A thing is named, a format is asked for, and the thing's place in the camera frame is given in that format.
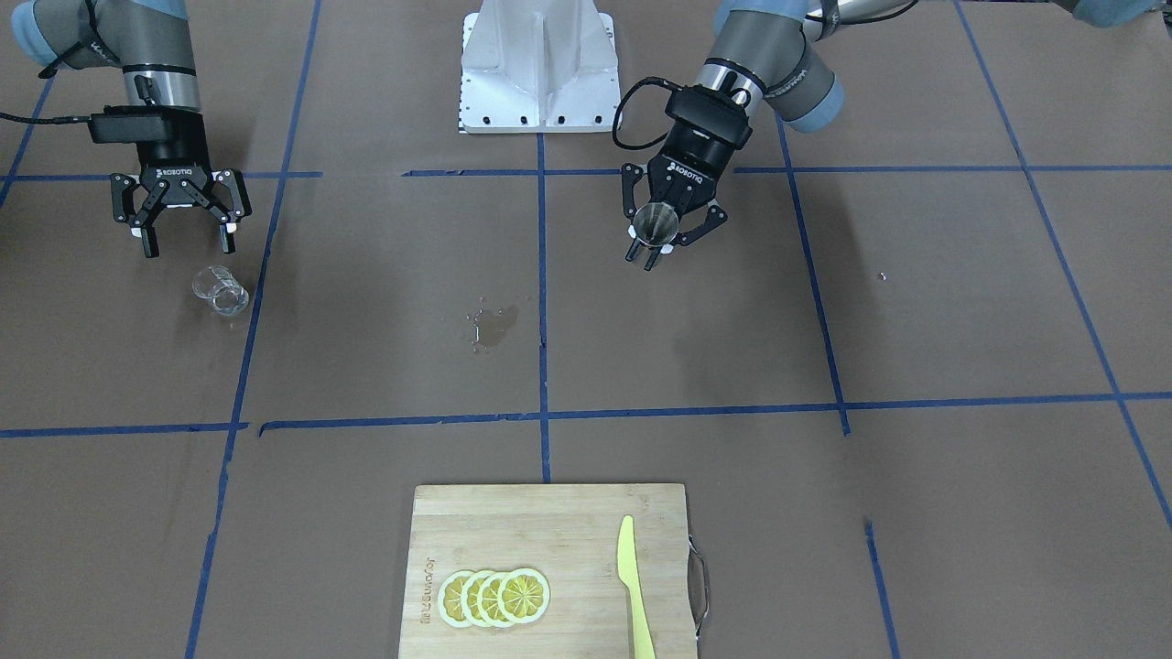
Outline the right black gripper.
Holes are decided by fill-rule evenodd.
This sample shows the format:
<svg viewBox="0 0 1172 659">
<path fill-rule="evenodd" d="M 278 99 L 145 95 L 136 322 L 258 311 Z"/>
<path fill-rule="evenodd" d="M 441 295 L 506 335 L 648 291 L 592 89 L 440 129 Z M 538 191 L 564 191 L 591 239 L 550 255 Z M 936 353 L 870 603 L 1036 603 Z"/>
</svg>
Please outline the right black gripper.
<svg viewBox="0 0 1172 659">
<path fill-rule="evenodd" d="M 139 181 L 127 174 L 110 175 L 113 217 L 124 222 L 141 239 L 145 258 L 158 258 L 161 249 L 155 222 L 165 203 L 191 203 L 180 192 L 180 181 L 195 183 L 197 205 L 219 224 L 223 254 L 234 254 L 236 232 L 252 215 L 245 178 L 237 168 L 211 171 L 207 137 L 202 113 L 180 108 L 135 108 L 135 118 L 146 128 L 135 130 L 141 163 Z"/>
</svg>

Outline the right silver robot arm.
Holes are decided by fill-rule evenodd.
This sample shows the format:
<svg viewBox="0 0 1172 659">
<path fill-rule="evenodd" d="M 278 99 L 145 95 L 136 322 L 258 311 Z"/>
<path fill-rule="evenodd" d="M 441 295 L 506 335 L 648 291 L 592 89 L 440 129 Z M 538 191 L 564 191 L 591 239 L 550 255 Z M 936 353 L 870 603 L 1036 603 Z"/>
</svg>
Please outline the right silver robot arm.
<svg viewBox="0 0 1172 659">
<path fill-rule="evenodd" d="M 40 79 L 63 68 L 120 70 L 128 101 L 91 115 L 96 145 L 132 145 L 141 171 L 109 176 L 113 220 L 129 227 L 146 258 L 159 254 L 155 222 L 166 209 L 200 208 L 217 220 L 226 254 L 252 212 L 240 171 L 211 167 L 200 87 L 183 1 L 25 1 L 11 16 L 18 46 Z"/>
</svg>

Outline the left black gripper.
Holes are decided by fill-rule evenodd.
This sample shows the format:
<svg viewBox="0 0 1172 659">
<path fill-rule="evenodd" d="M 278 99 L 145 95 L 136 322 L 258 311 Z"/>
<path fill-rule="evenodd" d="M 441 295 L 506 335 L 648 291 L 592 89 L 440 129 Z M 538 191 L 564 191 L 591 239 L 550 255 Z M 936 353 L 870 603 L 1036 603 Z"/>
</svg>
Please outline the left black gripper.
<svg viewBox="0 0 1172 659">
<path fill-rule="evenodd" d="M 716 199 L 718 181 L 732 154 L 745 145 L 751 133 L 749 118 L 745 116 L 718 120 L 711 125 L 675 121 L 670 130 L 647 143 L 647 147 L 657 147 L 657 152 L 647 164 L 649 201 L 666 203 L 677 213 L 691 213 L 708 205 Z M 661 254 L 670 254 L 675 247 L 690 246 L 729 220 L 724 209 L 720 205 L 709 205 L 704 220 L 695 227 L 677 232 L 665 245 L 645 246 L 634 230 L 634 218 L 639 209 L 635 185 L 643 174 L 643 167 L 633 163 L 624 163 L 624 167 L 620 167 L 624 217 L 629 220 L 628 233 L 632 238 L 626 254 L 627 261 L 634 261 L 638 254 L 648 251 L 646 265 L 647 271 L 650 271 L 656 267 Z"/>
</svg>

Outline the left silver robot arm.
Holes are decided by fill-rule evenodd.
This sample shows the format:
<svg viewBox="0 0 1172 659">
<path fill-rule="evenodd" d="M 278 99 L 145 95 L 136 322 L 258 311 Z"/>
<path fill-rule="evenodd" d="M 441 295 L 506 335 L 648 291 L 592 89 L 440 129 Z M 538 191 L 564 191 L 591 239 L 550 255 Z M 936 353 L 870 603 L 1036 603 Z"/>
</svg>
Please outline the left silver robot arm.
<svg viewBox="0 0 1172 659">
<path fill-rule="evenodd" d="M 663 134 L 626 164 L 627 259 L 727 220 L 758 125 L 800 172 L 1168 167 L 1168 38 L 1151 1 L 724 1 L 663 91 Z"/>
</svg>

